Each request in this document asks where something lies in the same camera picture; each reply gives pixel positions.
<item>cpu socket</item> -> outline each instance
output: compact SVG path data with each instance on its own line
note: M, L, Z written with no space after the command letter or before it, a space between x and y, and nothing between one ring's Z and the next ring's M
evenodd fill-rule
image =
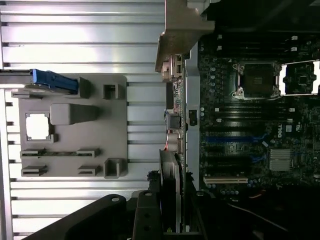
M241 62L232 67L237 70L237 86L232 97L239 100L261 100L280 96L280 65L275 62Z

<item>motherboard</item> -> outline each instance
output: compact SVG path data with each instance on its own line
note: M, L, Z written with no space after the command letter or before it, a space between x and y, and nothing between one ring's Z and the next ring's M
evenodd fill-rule
M319 49L314 35L202 37L200 188L320 185Z

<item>metal bracket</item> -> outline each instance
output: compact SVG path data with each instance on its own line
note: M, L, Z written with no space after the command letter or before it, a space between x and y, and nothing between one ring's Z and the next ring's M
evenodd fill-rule
M158 41L155 71L171 55L188 53L202 35L215 29L214 21L204 21L197 9L187 7L185 0L165 0L165 31Z

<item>white label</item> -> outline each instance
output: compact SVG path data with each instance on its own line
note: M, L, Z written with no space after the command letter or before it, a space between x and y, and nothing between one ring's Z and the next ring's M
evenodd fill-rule
M262 145L265 146L266 148L269 146L269 144L266 143L265 141L262 142Z
M291 132L292 132L292 125L287 125L287 126L285 126L285 131L286 131L287 133L291 133Z

